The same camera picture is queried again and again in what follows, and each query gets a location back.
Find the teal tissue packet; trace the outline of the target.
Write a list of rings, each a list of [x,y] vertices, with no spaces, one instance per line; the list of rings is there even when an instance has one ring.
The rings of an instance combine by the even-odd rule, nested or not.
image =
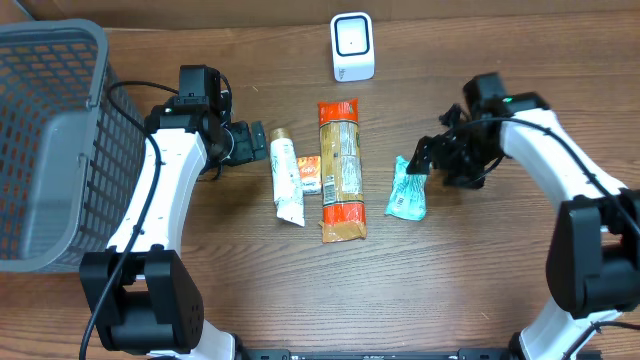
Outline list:
[[[409,161],[397,156],[392,191],[385,214],[396,218],[421,221],[427,213],[425,186],[427,175],[407,173]]]

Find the white tube gold cap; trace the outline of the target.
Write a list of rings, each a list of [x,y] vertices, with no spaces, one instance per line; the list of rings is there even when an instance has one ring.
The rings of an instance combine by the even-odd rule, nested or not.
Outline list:
[[[276,128],[270,133],[270,163],[276,217],[305,226],[300,170],[289,131]]]

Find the small orange carton box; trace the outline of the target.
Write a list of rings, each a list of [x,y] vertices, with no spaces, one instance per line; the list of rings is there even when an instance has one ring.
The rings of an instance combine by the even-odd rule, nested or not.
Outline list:
[[[321,157],[305,156],[297,159],[304,195],[316,195],[322,192]]]

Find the orange spaghetti packet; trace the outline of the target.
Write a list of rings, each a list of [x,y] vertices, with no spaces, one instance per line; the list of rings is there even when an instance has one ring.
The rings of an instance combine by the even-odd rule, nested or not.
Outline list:
[[[323,243],[367,236],[358,105],[356,98],[318,104]]]

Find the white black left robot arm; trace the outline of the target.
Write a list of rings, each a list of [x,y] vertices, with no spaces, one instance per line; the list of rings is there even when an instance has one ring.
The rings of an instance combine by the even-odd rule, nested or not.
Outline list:
[[[125,216],[102,251],[84,254],[80,281],[91,310],[79,358],[93,333],[108,351],[155,359],[242,359],[237,336],[204,316],[200,291],[181,260],[197,178],[209,169],[266,156],[261,123],[234,123],[222,106],[173,96],[145,120],[147,157]]]

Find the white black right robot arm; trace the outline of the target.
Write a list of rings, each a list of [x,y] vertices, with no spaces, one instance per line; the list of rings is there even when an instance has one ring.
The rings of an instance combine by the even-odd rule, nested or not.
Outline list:
[[[480,189],[505,158],[547,196],[556,222],[545,271],[550,298],[536,319],[497,349],[461,359],[594,359],[584,346],[605,327],[630,328],[639,306],[639,193],[600,168],[536,92],[510,94],[496,72],[463,87],[464,106],[439,120],[446,132],[417,144],[407,171],[445,174],[447,186]]]

